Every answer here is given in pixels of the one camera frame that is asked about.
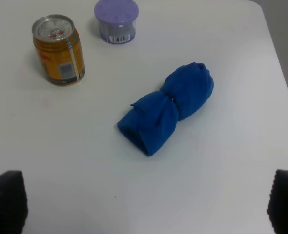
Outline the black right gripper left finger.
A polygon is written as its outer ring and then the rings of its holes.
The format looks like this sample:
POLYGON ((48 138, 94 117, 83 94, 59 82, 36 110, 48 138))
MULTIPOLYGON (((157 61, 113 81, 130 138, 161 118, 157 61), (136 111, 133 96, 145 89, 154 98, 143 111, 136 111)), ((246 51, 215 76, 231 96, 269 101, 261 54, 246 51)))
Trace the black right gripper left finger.
POLYGON ((28 216, 22 171, 0 175, 0 234, 21 234, 28 216))

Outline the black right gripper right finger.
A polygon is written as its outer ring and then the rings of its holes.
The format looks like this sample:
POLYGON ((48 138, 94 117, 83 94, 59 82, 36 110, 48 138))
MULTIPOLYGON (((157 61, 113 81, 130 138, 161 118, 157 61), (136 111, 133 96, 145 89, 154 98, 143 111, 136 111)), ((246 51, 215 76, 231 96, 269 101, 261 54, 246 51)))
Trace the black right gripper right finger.
POLYGON ((288 170, 275 173, 267 214, 276 234, 288 234, 288 170))

